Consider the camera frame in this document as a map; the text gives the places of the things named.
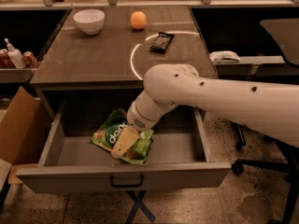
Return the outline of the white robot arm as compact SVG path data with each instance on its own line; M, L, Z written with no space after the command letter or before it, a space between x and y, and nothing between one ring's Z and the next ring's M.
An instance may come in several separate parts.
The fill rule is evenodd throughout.
M299 147L299 87L200 77L187 64L158 64L143 77L143 91L127 112L111 155L120 158L160 118L179 105L198 107Z

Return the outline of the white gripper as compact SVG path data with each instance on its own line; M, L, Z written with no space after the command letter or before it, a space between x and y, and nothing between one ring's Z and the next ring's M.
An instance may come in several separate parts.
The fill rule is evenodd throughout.
M121 132L111 155L119 159L139 138L138 132L144 132L155 126L160 118L171 112L177 105L161 104L142 91L127 111L127 121L132 126Z

